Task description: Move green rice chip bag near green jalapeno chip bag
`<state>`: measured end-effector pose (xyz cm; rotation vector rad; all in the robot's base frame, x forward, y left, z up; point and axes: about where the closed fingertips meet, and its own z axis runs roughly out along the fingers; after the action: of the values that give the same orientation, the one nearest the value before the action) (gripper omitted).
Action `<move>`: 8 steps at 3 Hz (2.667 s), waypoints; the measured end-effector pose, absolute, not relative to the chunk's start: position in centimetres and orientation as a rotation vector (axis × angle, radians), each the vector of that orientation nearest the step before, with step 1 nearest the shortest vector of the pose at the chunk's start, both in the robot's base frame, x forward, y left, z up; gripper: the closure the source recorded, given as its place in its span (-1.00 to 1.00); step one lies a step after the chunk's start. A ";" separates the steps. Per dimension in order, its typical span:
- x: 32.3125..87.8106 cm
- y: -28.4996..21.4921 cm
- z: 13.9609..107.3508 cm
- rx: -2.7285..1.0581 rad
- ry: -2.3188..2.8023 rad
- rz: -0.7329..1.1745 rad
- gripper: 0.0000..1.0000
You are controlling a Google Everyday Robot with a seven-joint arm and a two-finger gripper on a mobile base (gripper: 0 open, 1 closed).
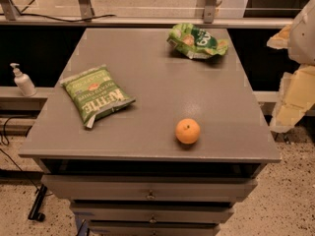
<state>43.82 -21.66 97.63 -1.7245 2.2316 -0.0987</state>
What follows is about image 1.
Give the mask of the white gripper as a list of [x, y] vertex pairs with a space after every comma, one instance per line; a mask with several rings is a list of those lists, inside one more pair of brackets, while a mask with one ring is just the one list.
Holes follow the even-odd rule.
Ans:
[[267, 41], [274, 49], [287, 49], [291, 60], [301, 65], [293, 74], [284, 73], [279, 98], [272, 113], [270, 130], [286, 133], [315, 104], [315, 0], [309, 0], [287, 25]]

